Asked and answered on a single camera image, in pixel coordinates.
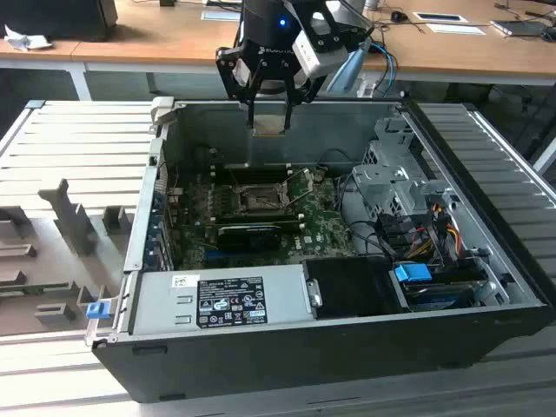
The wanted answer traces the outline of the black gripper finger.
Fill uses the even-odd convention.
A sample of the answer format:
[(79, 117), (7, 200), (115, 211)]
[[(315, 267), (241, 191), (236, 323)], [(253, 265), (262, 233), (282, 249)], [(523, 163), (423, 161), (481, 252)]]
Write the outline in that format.
[(292, 65), (287, 61), (281, 62), (283, 82), (286, 91), (285, 100), (285, 116), (283, 131), (287, 131), (291, 125), (291, 116), (293, 108), (303, 103), (311, 103), (317, 96), (326, 77), (320, 76), (314, 80), (308, 78), (307, 81), (300, 87), (295, 87), (295, 76), (292, 71)]
[[(215, 63), (228, 97), (248, 107), (247, 126), (252, 129), (255, 117), (255, 97), (266, 75), (264, 55), (258, 53), (256, 45), (221, 47), (216, 51)], [(244, 85), (237, 81), (234, 73), (240, 63), (243, 63), (243, 66), (249, 71), (248, 80)]]

